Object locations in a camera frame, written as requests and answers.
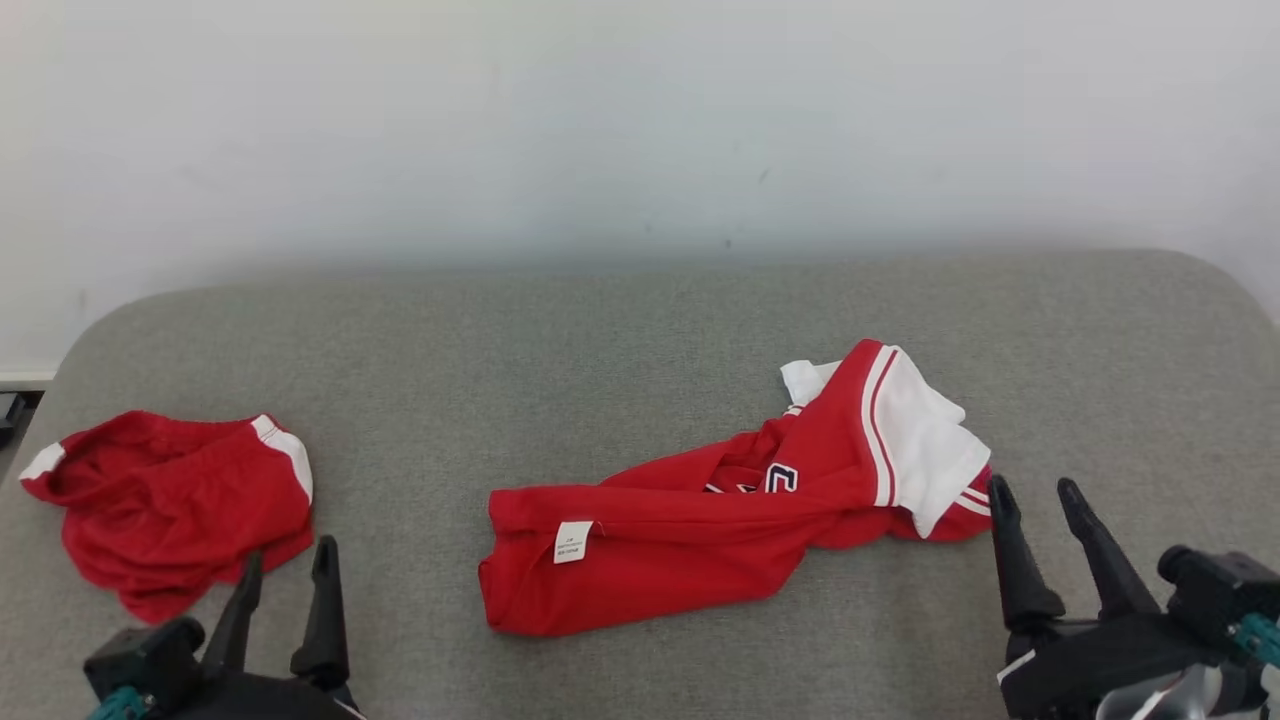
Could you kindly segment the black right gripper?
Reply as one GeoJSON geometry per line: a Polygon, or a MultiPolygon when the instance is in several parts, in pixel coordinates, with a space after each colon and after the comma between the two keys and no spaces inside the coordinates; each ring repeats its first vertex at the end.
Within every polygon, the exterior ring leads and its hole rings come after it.
{"type": "Polygon", "coordinates": [[[1110,529],[1070,478],[1057,483],[1100,600],[1097,620],[1065,620],[1001,475],[989,479],[1004,625],[1000,673],[1010,719],[1219,719],[1251,712],[1251,661],[1196,637],[1151,594],[1110,529]]]}

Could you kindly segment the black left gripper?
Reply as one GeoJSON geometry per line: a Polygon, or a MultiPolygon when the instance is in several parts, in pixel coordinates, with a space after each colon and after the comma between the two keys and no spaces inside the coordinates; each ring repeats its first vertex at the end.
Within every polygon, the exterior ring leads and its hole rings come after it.
{"type": "Polygon", "coordinates": [[[323,536],[317,542],[311,569],[314,592],[303,639],[291,657],[292,675],[308,684],[298,679],[242,673],[252,616],[261,597],[262,561],[261,550],[248,555],[239,582],[207,642],[205,678],[210,680],[202,682],[174,708],[151,714],[151,719],[365,717],[325,692],[343,689],[349,680],[340,556],[333,536],[323,536]]]}

